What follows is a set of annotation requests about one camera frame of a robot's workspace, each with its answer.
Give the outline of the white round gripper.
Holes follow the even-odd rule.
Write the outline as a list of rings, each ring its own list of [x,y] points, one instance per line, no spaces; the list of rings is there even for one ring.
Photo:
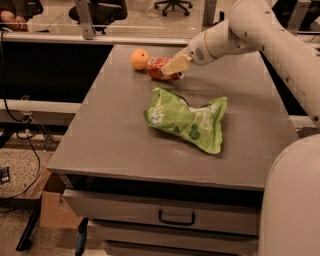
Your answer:
[[[190,68],[191,62],[198,66],[214,62],[216,58],[213,48],[216,39],[216,32],[204,31],[196,35],[184,49],[160,68],[162,74],[170,76],[184,72]]]

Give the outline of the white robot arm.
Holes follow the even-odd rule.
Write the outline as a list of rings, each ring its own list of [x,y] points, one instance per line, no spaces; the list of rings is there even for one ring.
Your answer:
[[[283,28],[267,0],[238,0],[227,20],[195,36],[161,72],[187,70],[221,57],[259,51],[278,75],[291,114],[320,126],[320,55]],[[320,135],[302,138],[276,158],[265,184],[258,256],[320,256]]]

